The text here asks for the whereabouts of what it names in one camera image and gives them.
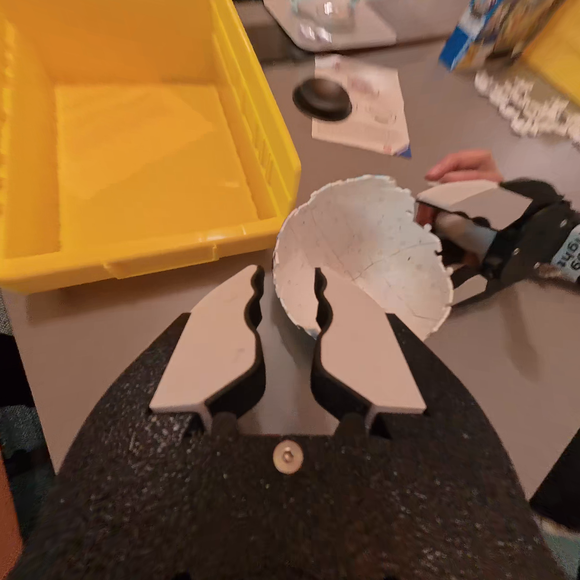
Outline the grey tray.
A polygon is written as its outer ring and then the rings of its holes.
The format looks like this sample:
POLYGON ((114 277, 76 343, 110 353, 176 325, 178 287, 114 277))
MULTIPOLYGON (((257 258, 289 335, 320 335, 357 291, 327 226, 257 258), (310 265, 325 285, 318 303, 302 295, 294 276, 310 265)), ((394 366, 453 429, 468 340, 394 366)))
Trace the grey tray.
POLYGON ((366 1, 359 1, 355 11, 355 28, 351 33, 333 34, 331 42, 305 38, 294 19, 290 1, 264 1, 266 11, 293 43, 310 53, 340 52, 374 47, 388 47, 397 41, 391 25, 384 21, 366 1))

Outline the black round ball stand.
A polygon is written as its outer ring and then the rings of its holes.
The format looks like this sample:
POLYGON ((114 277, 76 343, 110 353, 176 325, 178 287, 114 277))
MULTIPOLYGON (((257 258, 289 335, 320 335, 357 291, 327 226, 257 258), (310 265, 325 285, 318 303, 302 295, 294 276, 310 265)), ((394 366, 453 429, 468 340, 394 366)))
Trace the black round ball stand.
POLYGON ((296 108, 312 119, 339 122, 352 113, 346 90, 326 78, 306 79, 294 89, 292 98, 296 108))

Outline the person's right hand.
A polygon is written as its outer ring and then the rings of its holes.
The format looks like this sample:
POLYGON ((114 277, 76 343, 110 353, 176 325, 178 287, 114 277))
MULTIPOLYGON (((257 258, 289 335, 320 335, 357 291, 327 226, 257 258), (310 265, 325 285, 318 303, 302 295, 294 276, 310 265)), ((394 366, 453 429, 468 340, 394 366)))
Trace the person's right hand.
POLYGON ((449 154, 435 164, 424 176, 431 183, 456 183, 472 180, 504 181, 489 150, 462 150, 449 154))

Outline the folded paper instruction leaflet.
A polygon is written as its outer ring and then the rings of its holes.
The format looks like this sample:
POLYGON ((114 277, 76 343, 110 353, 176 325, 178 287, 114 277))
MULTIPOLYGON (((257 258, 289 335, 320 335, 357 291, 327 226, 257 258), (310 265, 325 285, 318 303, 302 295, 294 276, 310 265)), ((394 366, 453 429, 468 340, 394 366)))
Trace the folded paper instruction leaflet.
POLYGON ((338 83, 352 111, 342 121, 312 121, 312 138, 389 156, 411 157, 398 71, 352 57, 315 57, 315 78, 338 83))

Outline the blue puzzle box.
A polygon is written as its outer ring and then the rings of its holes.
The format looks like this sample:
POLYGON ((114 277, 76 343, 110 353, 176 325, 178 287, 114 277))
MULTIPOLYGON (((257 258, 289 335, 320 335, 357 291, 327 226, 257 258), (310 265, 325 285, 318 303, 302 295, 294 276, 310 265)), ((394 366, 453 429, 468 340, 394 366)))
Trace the blue puzzle box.
POLYGON ((562 1, 469 1, 446 40, 439 63, 448 71, 476 70, 489 58, 517 59, 562 1))

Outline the pile of white puzzle pieces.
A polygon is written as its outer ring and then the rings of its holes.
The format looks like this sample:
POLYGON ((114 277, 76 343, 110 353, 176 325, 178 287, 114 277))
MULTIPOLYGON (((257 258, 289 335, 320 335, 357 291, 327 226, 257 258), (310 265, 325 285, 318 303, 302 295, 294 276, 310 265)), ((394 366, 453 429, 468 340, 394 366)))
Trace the pile of white puzzle pieces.
POLYGON ((476 73, 474 86, 499 115, 509 121, 519 137, 549 135, 565 138, 579 148, 579 111, 558 96, 547 100, 533 98, 534 83, 522 77, 499 81, 484 70, 476 73))

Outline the colourful half-built puzzle ball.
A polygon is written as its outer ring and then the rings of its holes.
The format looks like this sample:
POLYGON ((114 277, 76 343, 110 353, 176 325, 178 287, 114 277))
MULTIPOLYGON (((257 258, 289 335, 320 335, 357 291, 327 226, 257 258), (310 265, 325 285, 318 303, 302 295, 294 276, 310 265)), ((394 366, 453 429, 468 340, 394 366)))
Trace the colourful half-built puzzle ball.
POLYGON ((415 222, 415 199, 389 176, 324 185, 281 226, 272 256, 275 293, 292 323, 315 339, 317 267, 328 267, 395 314, 420 339, 451 313, 453 284, 441 241, 415 222))

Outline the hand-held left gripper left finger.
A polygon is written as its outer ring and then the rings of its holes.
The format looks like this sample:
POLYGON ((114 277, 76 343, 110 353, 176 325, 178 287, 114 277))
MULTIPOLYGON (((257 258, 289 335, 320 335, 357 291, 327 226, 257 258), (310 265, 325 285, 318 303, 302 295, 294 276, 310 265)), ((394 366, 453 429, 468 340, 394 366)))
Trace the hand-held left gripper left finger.
POLYGON ((265 270, 250 265, 191 310, 149 404, 155 414, 189 413, 211 430, 219 414, 243 417, 263 397, 266 369, 257 328, 265 270))

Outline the clear plastic dome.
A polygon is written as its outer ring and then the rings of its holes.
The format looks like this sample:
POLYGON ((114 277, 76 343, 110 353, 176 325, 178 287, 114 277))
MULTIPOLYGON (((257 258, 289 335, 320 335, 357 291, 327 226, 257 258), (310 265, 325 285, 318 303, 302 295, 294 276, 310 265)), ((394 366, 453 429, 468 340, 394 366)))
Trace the clear plastic dome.
POLYGON ((359 1, 290 1, 301 34, 310 40, 331 42, 333 34, 351 33, 359 1))

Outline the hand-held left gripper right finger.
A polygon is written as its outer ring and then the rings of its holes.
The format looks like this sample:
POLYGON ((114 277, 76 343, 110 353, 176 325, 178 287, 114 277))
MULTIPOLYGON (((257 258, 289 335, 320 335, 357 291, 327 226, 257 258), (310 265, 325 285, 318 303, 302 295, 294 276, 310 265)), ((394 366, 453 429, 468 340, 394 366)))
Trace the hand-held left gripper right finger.
POLYGON ((311 367, 315 401, 338 421, 422 415, 427 405, 384 309, 328 267, 314 275, 320 327, 311 367))

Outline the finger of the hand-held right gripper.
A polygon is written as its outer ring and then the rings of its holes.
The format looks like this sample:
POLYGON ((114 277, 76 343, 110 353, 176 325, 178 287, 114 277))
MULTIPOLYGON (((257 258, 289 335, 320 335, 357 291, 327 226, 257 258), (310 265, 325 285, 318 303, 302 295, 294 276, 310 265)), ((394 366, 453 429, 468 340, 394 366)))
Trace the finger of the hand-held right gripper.
POLYGON ((492 230, 503 230, 522 217, 533 203, 525 195, 489 180, 468 180, 435 185, 416 197, 417 202, 471 221, 484 218, 492 230))
POLYGON ((453 306, 469 304, 485 295, 488 279, 482 263, 495 238, 495 231, 461 216, 440 212, 434 232, 441 240, 441 257, 451 269, 453 306))

